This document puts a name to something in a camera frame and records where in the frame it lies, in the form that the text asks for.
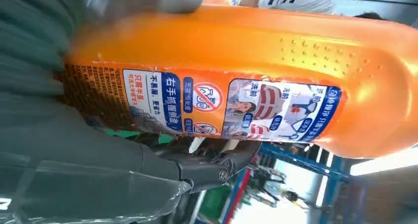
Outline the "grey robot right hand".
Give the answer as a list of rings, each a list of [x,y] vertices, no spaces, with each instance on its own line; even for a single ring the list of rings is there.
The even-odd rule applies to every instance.
[[[0,0],[0,221],[160,224],[184,197],[219,187],[255,157],[242,141],[214,161],[171,160],[89,126],[57,100],[73,35],[203,0]]]

